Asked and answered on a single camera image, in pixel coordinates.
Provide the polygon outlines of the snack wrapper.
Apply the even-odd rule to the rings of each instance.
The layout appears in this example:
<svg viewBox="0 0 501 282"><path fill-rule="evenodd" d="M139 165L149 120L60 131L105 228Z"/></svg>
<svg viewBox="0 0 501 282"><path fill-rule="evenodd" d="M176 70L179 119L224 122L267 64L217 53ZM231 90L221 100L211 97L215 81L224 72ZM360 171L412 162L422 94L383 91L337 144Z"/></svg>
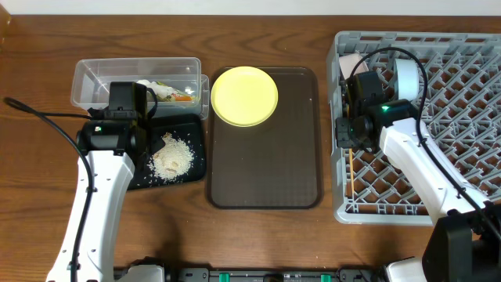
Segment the snack wrapper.
<svg viewBox="0 0 501 282"><path fill-rule="evenodd" d="M153 96L156 96L158 102L192 102L196 96L192 93L171 87L160 81L148 81L146 79L138 80L138 84L147 88L147 101L153 102Z"/></svg>

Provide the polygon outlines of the pink bowl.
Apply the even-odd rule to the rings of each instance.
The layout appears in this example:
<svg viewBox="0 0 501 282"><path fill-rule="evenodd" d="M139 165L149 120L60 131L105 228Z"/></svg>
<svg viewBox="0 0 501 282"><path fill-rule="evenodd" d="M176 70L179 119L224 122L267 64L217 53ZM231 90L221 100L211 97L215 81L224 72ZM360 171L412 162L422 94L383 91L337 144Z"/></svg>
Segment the pink bowl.
<svg viewBox="0 0 501 282"><path fill-rule="evenodd" d="M354 70L355 65L362 59L362 56L358 53L349 54L346 56L341 56L339 58L339 65L341 74L344 80L350 77L351 72ZM369 68L367 67L365 62L360 63L356 70L355 74L360 74L367 72Z"/></svg>

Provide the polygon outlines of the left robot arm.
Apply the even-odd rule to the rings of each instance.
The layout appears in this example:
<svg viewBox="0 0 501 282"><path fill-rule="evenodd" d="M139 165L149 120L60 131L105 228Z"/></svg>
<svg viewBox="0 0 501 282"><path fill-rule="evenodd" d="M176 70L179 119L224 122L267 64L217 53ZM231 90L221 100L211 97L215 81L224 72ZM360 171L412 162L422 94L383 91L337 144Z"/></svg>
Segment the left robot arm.
<svg viewBox="0 0 501 282"><path fill-rule="evenodd" d="M114 249L124 196L135 170L164 146L147 107L153 90L113 82L109 105L77 134L78 183L67 231L49 281L112 281Z"/></svg>

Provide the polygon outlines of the light blue bowl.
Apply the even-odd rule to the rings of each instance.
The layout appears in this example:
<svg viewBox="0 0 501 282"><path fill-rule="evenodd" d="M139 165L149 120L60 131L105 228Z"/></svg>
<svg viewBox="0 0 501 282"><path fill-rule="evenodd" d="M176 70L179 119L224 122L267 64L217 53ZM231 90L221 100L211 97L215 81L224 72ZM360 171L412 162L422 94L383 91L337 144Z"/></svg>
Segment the light blue bowl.
<svg viewBox="0 0 501 282"><path fill-rule="evenodd" d="M419 93L419 72L416 63L413 60L395 59L394 72L397 99L412 102Z"/></svg>

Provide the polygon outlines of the wooden chopstick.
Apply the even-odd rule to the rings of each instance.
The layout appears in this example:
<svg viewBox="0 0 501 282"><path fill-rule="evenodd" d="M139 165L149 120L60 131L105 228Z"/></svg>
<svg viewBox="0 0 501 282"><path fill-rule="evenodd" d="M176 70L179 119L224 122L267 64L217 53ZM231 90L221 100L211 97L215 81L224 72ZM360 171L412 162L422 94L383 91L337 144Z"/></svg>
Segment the wooden chopstick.
<svg viewBox="0 0 501 282"><path fill-rule="evenodd" d="M350 168L350 183L351 183L351 198L355 198L355 173L353 165L353 150L349 149L349 168Z"/></svg>

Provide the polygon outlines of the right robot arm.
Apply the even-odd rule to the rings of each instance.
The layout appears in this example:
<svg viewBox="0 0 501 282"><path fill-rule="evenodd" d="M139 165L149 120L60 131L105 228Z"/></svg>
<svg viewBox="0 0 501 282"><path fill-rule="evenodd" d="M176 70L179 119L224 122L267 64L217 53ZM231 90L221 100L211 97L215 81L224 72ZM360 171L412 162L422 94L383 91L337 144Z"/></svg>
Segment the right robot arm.
<svg viewBox="0 0 501 282"><path fill-rule="evenodd" d="M385 98L374 71L346 81L348 115L336 120L341 148L380 150L407 178L434 230L424 254L385 266L388 281L498 281L500 206L474 188L429 137L407 100Z"/></svg>

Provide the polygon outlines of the rice food waste pile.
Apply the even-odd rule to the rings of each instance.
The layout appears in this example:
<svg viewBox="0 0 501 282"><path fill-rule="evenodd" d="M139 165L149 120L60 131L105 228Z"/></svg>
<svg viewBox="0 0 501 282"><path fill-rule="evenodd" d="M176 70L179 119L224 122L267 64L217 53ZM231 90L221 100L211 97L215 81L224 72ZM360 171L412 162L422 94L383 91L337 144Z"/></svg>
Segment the rice food waste pile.
<svg viewBox="0 0 501 282"><path fill-rule="evenodd" d="M194 152L185 141L176 139L170 132L161 139L164 146L148 163L150 175L164 182L178 182L192 168Z"/></svg>

